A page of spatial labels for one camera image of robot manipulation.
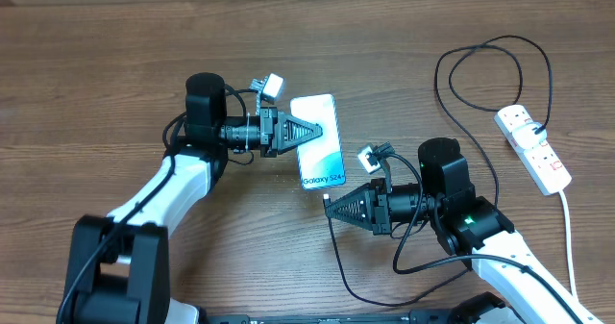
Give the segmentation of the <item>Samsung Galaxy smartphone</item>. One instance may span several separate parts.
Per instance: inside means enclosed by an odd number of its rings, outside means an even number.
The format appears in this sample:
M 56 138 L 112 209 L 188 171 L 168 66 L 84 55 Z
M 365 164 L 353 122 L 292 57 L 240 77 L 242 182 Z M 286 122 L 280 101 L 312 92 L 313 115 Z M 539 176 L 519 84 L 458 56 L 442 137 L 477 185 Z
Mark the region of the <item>Samsung Galaxy smartphone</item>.
M 316 124 L 323 134 L 297 148 L 302 188 L 315 190 L 343 185 L 343 161 L 334 98 L 331 94 L 296 97 L 290 101 L 295 117 Z

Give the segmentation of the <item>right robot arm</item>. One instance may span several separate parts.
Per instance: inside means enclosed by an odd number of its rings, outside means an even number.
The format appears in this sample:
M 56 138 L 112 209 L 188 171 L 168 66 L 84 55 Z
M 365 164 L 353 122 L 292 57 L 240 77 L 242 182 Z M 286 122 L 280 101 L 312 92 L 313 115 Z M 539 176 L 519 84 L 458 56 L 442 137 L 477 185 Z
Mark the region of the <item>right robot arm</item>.
M 469 176 L 468 164 L 453 138 L 437 137 L 418 148 L 417 181 L 392 183 L 387 160 L 396 158 L 388 143 L 365 147 L 358 155 L 379 179 L 332 200 L 324 197 L 329 220 L 352 224 L 373 235 L 389 235 L 396 223 L 412 228 L 430 223 L 447 258 L 411 267 L 411 274 L 463 262 L 494 293 L 454 308 L 451 323 L 596 323 L 587 310 L 529 250 L 514 224 L 482 196 Z

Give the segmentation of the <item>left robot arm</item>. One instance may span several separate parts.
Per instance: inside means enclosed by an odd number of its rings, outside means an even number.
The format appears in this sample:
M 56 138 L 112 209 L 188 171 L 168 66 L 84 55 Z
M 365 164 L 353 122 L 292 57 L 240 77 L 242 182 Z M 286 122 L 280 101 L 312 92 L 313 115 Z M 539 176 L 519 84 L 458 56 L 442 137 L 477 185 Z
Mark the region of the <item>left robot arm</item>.
M 220 180 L 231 152 L 275 158 L 323 135 L 321 125 L 274 106 L 228 115 L 228 96 L 240 93 L 217 74 L 194 74 L 185 88 L 184 112 L 162 132 L 157 174 L 106 216 L 75 224 L 57 322 L 208 322 L 205 310 L 170 294 L 170 236 Z

